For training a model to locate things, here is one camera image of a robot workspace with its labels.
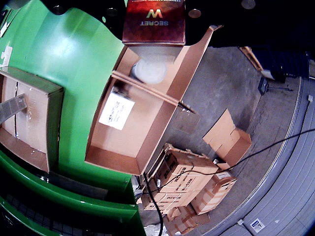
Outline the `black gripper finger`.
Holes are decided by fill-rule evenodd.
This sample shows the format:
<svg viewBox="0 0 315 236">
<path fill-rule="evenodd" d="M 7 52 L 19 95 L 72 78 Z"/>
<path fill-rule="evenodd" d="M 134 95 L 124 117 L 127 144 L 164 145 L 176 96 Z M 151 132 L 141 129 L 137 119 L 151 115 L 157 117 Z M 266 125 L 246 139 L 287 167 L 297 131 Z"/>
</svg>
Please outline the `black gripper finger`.
<svg viewBox="0 0 315 236">
<path fill-rule="evenodd" d="M 45 0 L 44 5 L 56 15 L 62 15 L 71 8 L 80 9 L 99 20 L 122 40 L 126 15 L 123 0 Z"/>
<path fill-rule="evenodd" d="M 201 40 L 210 26 L 229 28 L 243 24 L 255 12 L 257 0 L 185 1 L 186 44 Z"/>
</svg>

